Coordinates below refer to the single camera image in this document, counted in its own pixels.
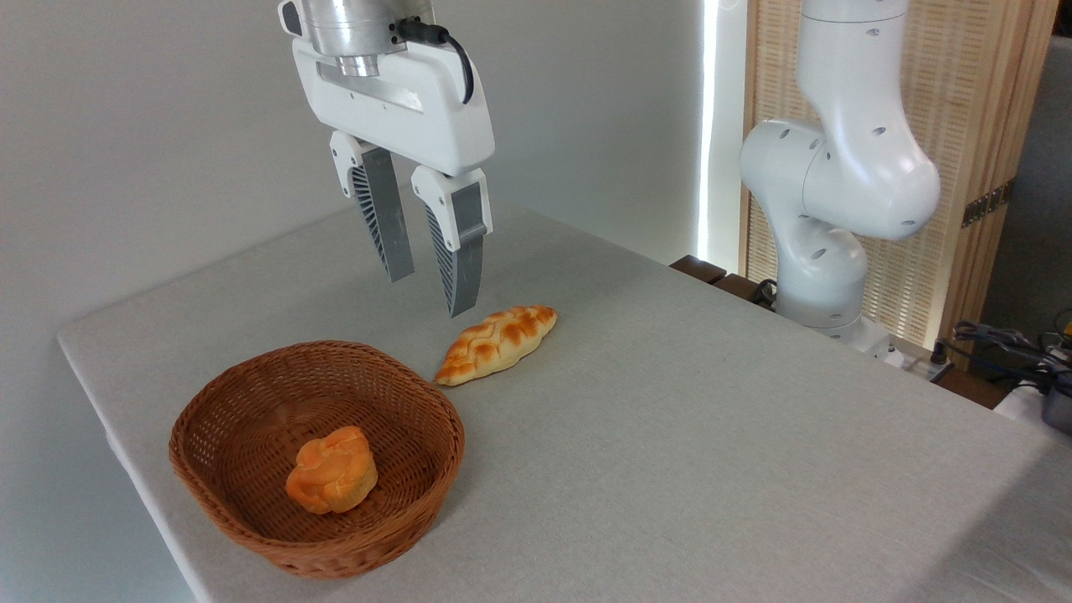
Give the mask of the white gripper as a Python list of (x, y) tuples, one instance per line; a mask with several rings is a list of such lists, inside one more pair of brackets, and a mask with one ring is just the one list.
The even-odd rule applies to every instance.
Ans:
[(379, 56), (374, 77), (345, 76), (306, 39), (292, 39), (292, 57), (307, 103), (336, 130), (329, 146), (338, 182), (357, 202), (392, 282), (415, 267), (390, 152), (422, 164), (412, 187), (425, 202), (448, 310), (451, 317), (467, 312), (479, 295), (483, 237), (493, 232), (478, 167), (494, 153), (495, 141), (479, 74), (463, 103), (466, 80), (451, 47), (410, 43)]

